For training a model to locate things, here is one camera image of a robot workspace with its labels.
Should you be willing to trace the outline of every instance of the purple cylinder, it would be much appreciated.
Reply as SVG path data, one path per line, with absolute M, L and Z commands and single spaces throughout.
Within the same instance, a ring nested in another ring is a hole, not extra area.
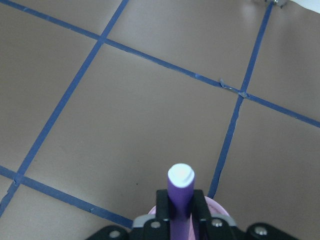
M 174 206 L 170 212 L 170 240 L 188 240 L 190 203 L 194 194 L 195 173 L 184 163 L 173 165 L 168 171 L 168 196 Z

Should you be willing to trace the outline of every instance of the screw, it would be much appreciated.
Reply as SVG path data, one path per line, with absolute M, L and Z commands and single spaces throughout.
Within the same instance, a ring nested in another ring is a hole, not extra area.
M 220 219 L 213 219 L 212 221 L 211 221 L 211 224 L 212 224 L 212 226 L 214 226 L 214 227 L 222 227 L 222 221 L 220 220 Z
M 260 236 L 268 234 L 268 231 L 264 226 L 256 226 L 254 231 L 255 231 L 256 234 L 258 234 Z
M 112 239 L 115 239 L 115 238 L 117 238 L 119 236 L 120 236 L 120 232 L 117 231 L 117 230 L 112 231 L 112 232 L 109 233 L 109 237 L 112 238 Z
M 161 227 L 161 224 L 160 224 L 160 222 L 158 222 L 158 221 L 153 221 L 153 222 L 151 223 L 151 227 L 152 227 L 153 229 L 158 229 L 158 228 Z

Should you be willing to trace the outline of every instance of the marker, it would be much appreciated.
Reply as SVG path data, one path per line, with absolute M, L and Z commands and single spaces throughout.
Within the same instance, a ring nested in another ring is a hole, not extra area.
M 175 208 L 170 213 L 170 240 L 188 240 L 190 230 L 190 201 L 194 194 L 195 172 L 184 163 L 168 171 L 168 196 Z

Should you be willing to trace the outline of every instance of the pink object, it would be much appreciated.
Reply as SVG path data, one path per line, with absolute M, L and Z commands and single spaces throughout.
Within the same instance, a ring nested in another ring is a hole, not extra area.
M 229 216 L 228 212 L 216 201 L 211 198 L 205 196 L 206 204 L 208 205 L 209 211 L 211 214 L 222 214 Z M 156 206 L 154 206 L 149 214 L 156 214 Z M 192 226 L 192 221 L 190 221 L 190 231 L 189 231 L 189 240 L 195 240 L 194 228 Z

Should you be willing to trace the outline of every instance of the gray floor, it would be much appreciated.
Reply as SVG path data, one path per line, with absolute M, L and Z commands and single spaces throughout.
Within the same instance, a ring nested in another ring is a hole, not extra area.
M 18 171 L 97 42 L 4 2 L 1 199 L 13 182 L 6 173 Z M 100 35 L 121 1 L 15 3 Z M 129 0 L 107 38 L 240 89 L 266 8 L 263 0 Z M 319 26 L 320 14 L 294 2 L 273 7 L 247 92 L 298 117 L 243 101 L 214 198 L 243 230 L 267 222 L 320 238 Z M 175 163 L 191 165 L 207 193 L 237 98 L 103 44 L 24 175 L 128 219 L 153 207 Z M 109 224 L 22 182 L 0 233 L 81 240 Z

